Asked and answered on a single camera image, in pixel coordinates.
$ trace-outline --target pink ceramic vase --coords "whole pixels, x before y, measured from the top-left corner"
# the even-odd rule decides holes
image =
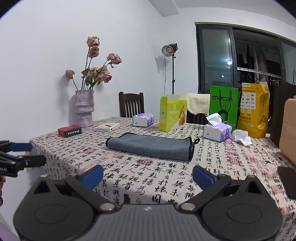
[[[94,121],[92,112],[94,111],[94,90],[76,91],[75,113],[78,126],[92,126]]]

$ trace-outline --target studio light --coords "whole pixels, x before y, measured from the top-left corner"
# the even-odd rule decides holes
[[[165,45],[161,48],[161,52],[165,57],[171,57],[172,56],[172,66],[173,66],[173,80],[172,80],[172,94],[174,94],[174,83],[175,83],[175,79],[174,79],[174,58],[175,57],[175,52],[178,50],[178,46],[177,43],[172,43],[172,44],[168,44]]]

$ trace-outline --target wooden chair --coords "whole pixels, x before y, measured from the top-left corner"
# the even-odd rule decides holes
[[[144,94],[119,92],[120,117],[132,118],[134,115],[144,113]]]
[[[186,123],[206,125],[208,123],[207,116],[202,113],[193,115],[189,111],[187,111]]]

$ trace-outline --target calligraphy print tablecloth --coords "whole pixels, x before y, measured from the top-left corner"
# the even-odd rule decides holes
[[[82,134],[63,138],[57,132],[32,139],[32,154],[47,158],[44,171],[53,179],[70,173],[81,174],[96,164],[104,168],[104,178],[95,188],[103,197],[117,205],[130,203],[183,203],[201,192],[192,180],[192,169],[200,165],[213,174],[224,173],[233,179],[256,175],[283,214],[283,226],[277,241],[292,240],[296,231],[296,202],[290,200],[277,173],[278,166],[295,168],[269,138],[254,139],[244,147],[228,139],[218,143],[202,138],[203,126],[187,124],[184,128],[161,132],[158,123],[148,128],[133,127],[132,119],[113,117],[95,122],[120,123],[113,132],[82,129]],[[126,132],[169,138],[200,137],[191,162],[141,156],[106,147],[109,137]]]

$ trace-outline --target lamp head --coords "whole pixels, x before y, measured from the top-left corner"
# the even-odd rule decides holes
[[[165,57],[172,56],[178,50],[176,43],[165,45],[162,47],[161,52]]]

